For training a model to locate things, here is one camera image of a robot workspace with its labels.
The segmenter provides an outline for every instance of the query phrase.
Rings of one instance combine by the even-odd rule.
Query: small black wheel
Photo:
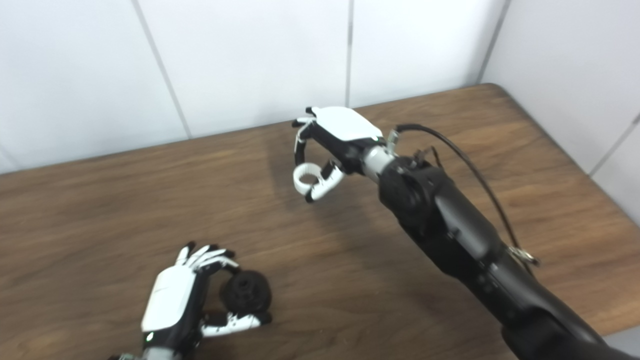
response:
[[[220,299],[233,313],[261,313],[271,305],[271,289],[264,275],[245,270],[222,286]]]

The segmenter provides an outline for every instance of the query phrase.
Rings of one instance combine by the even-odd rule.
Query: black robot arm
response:
[[[521,360],[636,359],[608,347],[603,339],[530,273],[511,227],[486,181],[462,150],[430,128],[396,127],[389,139],[355,111],[308,108],[298,118],[294,184],[308,202],[319,200],[347,174],[362,174],[378,183],[380,201],[398,219],[418,247],[447,275],[461,281],[502,324],[502,337]],[[458,190],[441,167],[421,156],[398,156],[398,133],[421,130],[445,142],[471,168],[499,210],[514,247],[508,247],[493,225]],[[305,163],[307,140],[333,155],[324,169]],[[317,181],[303,183],[304,175]]]
[[[493,225],[446,173],[396,158],[379,176],[380,201],[434,264],[461,281],[502,324],[502,336],[523,360],[554,359],[592,348],[607,359],[632,359],[611,349],[565,303],[529,275]],[[575,359],[603,359],[578,357]]]

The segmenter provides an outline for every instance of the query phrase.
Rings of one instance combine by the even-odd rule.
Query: white robotic hand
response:
[[[296,136],[294,157],[296,169],[293,181],[296,190],[313,202],[335,188],[345,175],[354,172],[367,175],[377,181],[377,174],[370,174],[365,166],[367,157],[383,155],[388,163],[392,158],[386,148],[382,131],[367,119],[349,108],[332,106],[329,108],[307,108],[311,117],[300,117],[293,121],[293,127],[300,127]],[[335,157],[320,168],[313,163],[305,163],[305,147],[308,139],[314,139]],[[313,184],[303,183],[305,175],[316,177]]]
[[[162,352],[170,353],[172,359],[184,357],[203,337],[232,334],[271,322],[267,312],[271,292],[263,275],[241,271],[229,250],[206,245],[189,255],[194,248],[193,242],[183,247],[175,265],[156,278],[142,319],[143,358]],[[223,269],[234,274],[221,291],[229,312],[204,314],[209,277]]]

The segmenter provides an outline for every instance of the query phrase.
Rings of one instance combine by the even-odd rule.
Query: black cable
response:
[[[515,247],[517,249],[522,249],[520,247],[520,243],[518,242],[518,239],[516,238],[515,233],[513,232],[513,228],[511,227],[511,223],[509,222],[509,219],[507,218],[507,215],[505,214],[505,212],[504,212],[504,210],[502,208],[502,205],[500,205],[500,202],[498,201],[498,198],[493,193],[493,190],[491,190],[491,188],[489,187],[489,184],[486,182],[486,179],[484,178],[482,173],[480,173],[480,170],[478,170],[476,168],[476,166],[473,164],[473,162],[471,162],[471,159],[469,159],[467,154],[465,154],[464,151],[462,151],[455,143],[453,143],[451,140],[449,140],[446,136],[444,136],[443,134],[439,133],[438,131],[435,131],[434,129],[431,129],[430,127],[422,126],[420,124],[405,124],[405,125],[396,126],[396,131],[398,133],[402,133],[405,130],[424,131],[426,133],[429,133],[429,134],[437,137],[440,141],[442,141],[448,147],[450,147],[451,150],[453,150],[453,152],[455,152],[456,155],[458,155],[458,157],[461,158],[462,161],[465,162],[465,164],[467,164],[467,167],[469,168],[469,170],[471,170],[471,172],[474,173],[474,175],[475,175],[476,179],[478,180],[478,182],[480,183],[480,185],[482,185],[482,187],[484,188],[484,190],[487,193],[487,195],[489,195],[489,198],[491,199],[491,202],[493,203],[493,206],[495,206],[495,209],[498,211],[498,214],[500,215],[500,219],[502,220],[502,223],[504,224],[504,228],[507,230],[507,233],[509,234],[509,238],[511,239],[511,243],[513,244],[513,247]],[[527,272],[531,276],[534,276],[533,271],[529,267],[529,264],[527,264],[525,261],[523,261],[521,259],[520,259],[520,262],[524,266],[524,268],[527,270]]]

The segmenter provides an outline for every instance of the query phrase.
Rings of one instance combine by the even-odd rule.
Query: wooden table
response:
[[[545,286],[602,334],[640,323],[640,231],[500,88],[358,111],[385,134],[419,122],[450,136],[543,259]],[[294,133],[283,122],[1,176],[2,358],[139,353],[154,278],[195,240],[266,274],[275,319],[205,341],[197,359],[512,359],[497,322],[400,230],[373,182],[349,177],[313,205],[296,193]],[[431,144],[502,229],[443,145],[403,134],[397,151]],[[328,157],[307,150],[312,161]]]

